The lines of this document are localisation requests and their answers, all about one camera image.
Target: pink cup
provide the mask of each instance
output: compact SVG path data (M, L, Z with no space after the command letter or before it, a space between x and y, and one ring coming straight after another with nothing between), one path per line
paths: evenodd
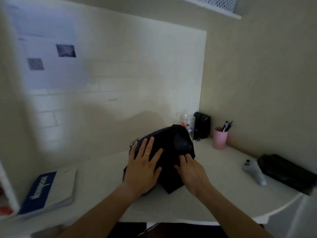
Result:
M213 147L215 149L224 149L226 147L228 132L222 132L221 127L217 127L213 132Z

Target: desk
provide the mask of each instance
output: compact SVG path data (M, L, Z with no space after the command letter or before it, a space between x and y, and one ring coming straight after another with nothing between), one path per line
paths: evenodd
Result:
M216 150L212 147L212 139L207 138L195 142L194 148L196 160L204 166L214 187L258 223L266 223L270 215L302 195L267 176L267 186L260 186L250 174L242 171L244 162L253 158L231 147ZM127 161L128 151L72 165L78 168L74 202L28 219L14 217L2 221L0 237L22 237L78 219L121 183ZM168 195L160 185L132 204L120 221L218 224L184 186Z

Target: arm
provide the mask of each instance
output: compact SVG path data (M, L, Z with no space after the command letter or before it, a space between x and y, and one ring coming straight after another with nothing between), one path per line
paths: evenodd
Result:
M189 192L195 196L219 222L230 238L273 238L266 230L227 200L210 183L204 168L187 154L180 156L175 166Z
M153 142L154 138L151 137L146 146L147 139L144 139L136 159L136 147L132 148L123 183L58 238L104 238L109 235L126 209L157 182L162 168L154 169L163 150L160 149L149 161L148 154L151 153Z

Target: notebook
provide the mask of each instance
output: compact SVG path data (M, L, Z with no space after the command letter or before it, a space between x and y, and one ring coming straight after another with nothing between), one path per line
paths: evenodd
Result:
M34 215L73 202L76 169L59 170L38 176L18 215Z

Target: gray controller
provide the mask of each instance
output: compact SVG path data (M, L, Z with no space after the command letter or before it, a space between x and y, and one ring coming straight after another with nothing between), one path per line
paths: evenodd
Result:
M251 161L247 160L244 163L242 169L245 172L250 173L261 186L267 185L266 184L266 179L264 177L264 174L262 173L262 171L261 171L260 167L258 166L256 160L251 160Z

